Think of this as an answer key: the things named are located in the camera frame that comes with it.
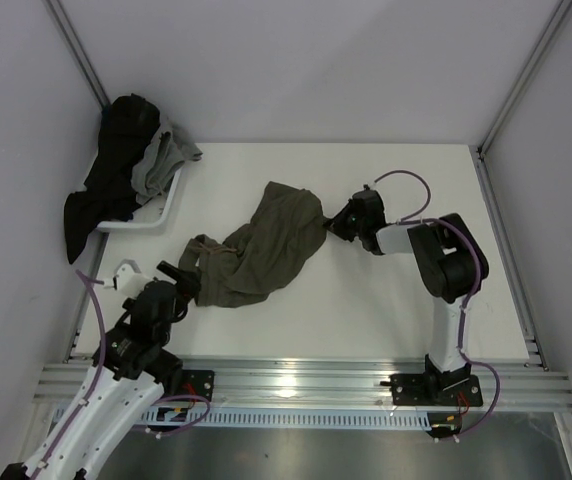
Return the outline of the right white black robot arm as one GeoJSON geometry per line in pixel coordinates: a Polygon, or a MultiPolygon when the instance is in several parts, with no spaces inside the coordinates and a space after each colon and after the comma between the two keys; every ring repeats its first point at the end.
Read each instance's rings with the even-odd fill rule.
{"type": "Polygon", "coordinates": [[[471,365],[463,353],[466,310],[489,273],[488,261],[463,218],[451,213],[390,223],[379,193],[365,188],[327,219],[324,228],[344,241],[359,239],[376,256],[414,257],[422,283],[434,300],[422,389],[430,401],[447,402],[470,378],[471,365]]]}

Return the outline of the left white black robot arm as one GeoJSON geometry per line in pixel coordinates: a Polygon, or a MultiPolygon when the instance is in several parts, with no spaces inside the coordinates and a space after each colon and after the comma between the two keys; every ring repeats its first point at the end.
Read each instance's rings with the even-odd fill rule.
{"type": "Polygon", "coordinates": [[[104,279],[79,276],[95,309],[99,346],[60,421],[25,461],[9,464],[4,479],[94,479],[142,415],[158,403],[211,406],[190,389],[183,362],[166,351],[172,327],[200,291],[198,275],[166,261],[161,278],[132,260],[104,279]]]}

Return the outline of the olive green shorts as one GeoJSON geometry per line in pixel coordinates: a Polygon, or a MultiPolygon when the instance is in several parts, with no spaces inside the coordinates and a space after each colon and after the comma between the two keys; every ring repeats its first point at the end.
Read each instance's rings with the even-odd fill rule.
{"type": "Polygon", "coordinates": [[[199,307],[258,304],[288,286],[322,247],[324,222],[313,192],[269,182],[247,223],[221,242],[205,234],[193,237],[178,267],[199,279],[199,307]]]}

